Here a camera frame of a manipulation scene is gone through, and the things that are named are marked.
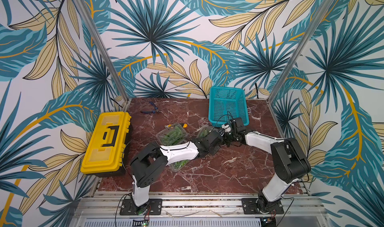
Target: toolbox lid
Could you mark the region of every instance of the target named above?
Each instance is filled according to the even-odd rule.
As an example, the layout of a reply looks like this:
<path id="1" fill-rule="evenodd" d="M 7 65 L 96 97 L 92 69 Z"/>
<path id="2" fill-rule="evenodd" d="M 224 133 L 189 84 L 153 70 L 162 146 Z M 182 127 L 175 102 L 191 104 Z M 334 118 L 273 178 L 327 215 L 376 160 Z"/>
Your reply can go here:
<path id="1" fill-rule="evenodd" d="M 125 138 L 131 116 L 127 112 L 102 113 L 97 120 L 81 172 L 93 174 L 117 171 L 122 166 Z"/>

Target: tropical leaf wallpaper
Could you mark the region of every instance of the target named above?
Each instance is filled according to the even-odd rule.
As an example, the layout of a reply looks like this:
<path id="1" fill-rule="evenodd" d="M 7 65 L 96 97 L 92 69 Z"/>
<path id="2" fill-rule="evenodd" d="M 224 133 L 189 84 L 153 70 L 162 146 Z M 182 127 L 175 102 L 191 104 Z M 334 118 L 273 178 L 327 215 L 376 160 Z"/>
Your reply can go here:
<path id="1" fill-rule="evenodd" d="M 334 0 L 273 102 L 312 166 L 306 186 L 336 227 L 384 226 L 383 4 Z"/>
<path id="2" fill-rule="evenodd" d="M 99 32 L 109 0 L 86 0 Z M 0 226 L 68 225 L 93 177 L 81 161 L 101 112 L 120 109 L 72 0 L 1 0 Z"/>
<path id="3" fill-rule="evenodd" d="M 93 184 L 79 167 L 98 115 L 125 103 L 73 0 L 0 1 L 0 227 L 67 226 Z M 250 99 L 322 1 L 85 0 L 129 97 Z M 384 226 L 382 4 L 334 0 L 272 103 L 334 226 Z"/>
<path id="4" fill-rule="evenodd" d="M 130 97 L 209 98 L 230 86 L 267 98 L 321 1 L 109 0 L 99 32 Z"/>

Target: blue pliers handle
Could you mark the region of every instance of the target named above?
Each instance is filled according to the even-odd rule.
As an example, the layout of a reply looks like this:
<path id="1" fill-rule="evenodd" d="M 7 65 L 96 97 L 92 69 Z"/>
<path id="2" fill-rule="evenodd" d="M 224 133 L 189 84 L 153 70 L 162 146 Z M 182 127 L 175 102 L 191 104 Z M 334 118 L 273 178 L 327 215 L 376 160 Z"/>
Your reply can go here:
<path id="1" fill-rule="evenodd" d="M 143 114 L 155 114 L 155 113 L 160 113 L 159 108 L 155 104 L 153 104 L 152 101 L 148 101 L 151 105 L 153 105 L 154 110 L 149 110 L 149 111 L 140 111 Z"/>

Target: blue plastic basket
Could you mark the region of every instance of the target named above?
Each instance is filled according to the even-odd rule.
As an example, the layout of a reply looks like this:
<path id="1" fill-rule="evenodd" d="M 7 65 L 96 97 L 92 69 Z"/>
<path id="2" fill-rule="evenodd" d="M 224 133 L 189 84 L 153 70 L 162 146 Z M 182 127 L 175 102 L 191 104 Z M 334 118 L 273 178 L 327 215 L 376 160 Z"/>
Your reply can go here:
<path id="1" fill-rule="evenodd" d="M 244 125 L 249 124 L 247 103 L 243 89 L 233 87 L 211 87 L 209 94 L 208 119 L 214 127 L 229 122 L 230 112 L 234 118 L 241 117 Z"/>

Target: marble tabletop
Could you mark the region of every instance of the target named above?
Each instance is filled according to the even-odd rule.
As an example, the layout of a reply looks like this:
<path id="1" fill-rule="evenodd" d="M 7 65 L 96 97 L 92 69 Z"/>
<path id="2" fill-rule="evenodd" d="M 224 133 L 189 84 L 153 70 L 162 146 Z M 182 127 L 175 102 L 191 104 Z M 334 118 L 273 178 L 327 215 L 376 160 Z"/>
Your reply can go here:
<path id="1" fill-rule="evenodd" d="M 150 110 L 154 102 L 161 113 L 142 114 Z M 208 120 L 207 99 L 149 99 L 133 98 L 128 108 L 133 127 L 126 169 L 130 172 L 132 158 L 156 140 L 156 133 L 166 124 L 187 123 L 185 128 L 194 138 L 202 125 L 211 125 Z M 280 137 L 276 124 L 265 100 L 247 100 L 250 123 L 248 129 Z M 231 145 L 220 148 L 216 155 L 190 161 L 180 171 L 172 172 L 166 167 L 159 180 L 151 185 L 154 192 L 209 192 L 209 193 L 257 193 L 270 181 L 275 171 L 272 156 L 255 147 Z M 132 179 L 124 176 L 103 178 L 99 191 L 132 191 Z M 297 186 L 287 193 L 299 194 Z"/>

